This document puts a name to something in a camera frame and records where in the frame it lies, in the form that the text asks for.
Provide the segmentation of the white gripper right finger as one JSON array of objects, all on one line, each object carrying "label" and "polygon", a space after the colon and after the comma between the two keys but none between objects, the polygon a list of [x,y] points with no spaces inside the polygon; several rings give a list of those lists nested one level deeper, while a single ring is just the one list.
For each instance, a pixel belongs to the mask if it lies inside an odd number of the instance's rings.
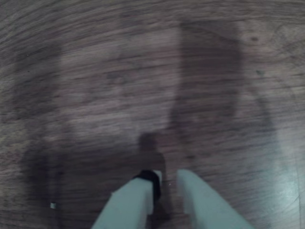
[{"label": "white gripper right finger", "polygon": [[194,172],[177,171],[177,191],[193,229],[252,229],[253,226]]}]

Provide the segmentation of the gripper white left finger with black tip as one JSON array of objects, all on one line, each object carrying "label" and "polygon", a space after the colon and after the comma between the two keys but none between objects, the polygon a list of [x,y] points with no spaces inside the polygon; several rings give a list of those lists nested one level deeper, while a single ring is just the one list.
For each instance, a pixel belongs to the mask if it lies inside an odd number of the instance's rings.
[{"label": "gripper white left finger with black tip", "polygon": [[144,229],[161,197],[162,173],[142,170],[111,194],[92,229]]}]

